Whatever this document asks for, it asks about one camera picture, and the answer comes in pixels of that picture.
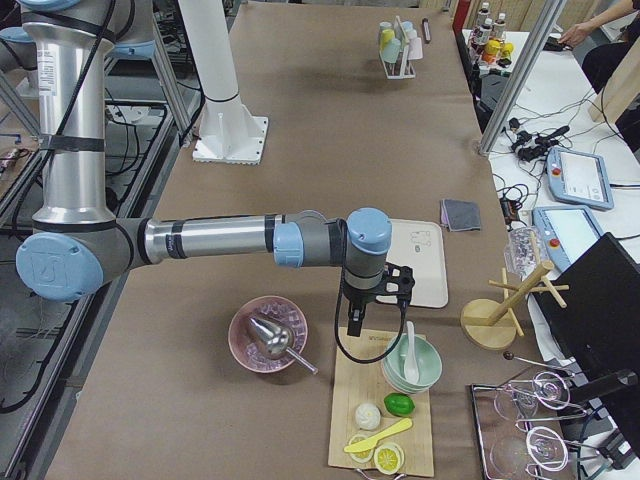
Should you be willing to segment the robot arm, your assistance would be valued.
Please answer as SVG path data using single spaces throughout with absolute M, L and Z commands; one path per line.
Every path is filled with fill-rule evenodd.
M 43 204 L 16 254 L 38 295 L 74 301 L 116 277 L 166 259 L 270 252 L 279 265 L 339 266 L 357 335 L 368 303 L 387 291 L 389 218 L 361 208 L 347 219 L 314 211 L 157 221 L 119 218 L 106 204 L 104 60 L 146 59 L 156 43 L 147 1 L 25 1 L 36 46 Z

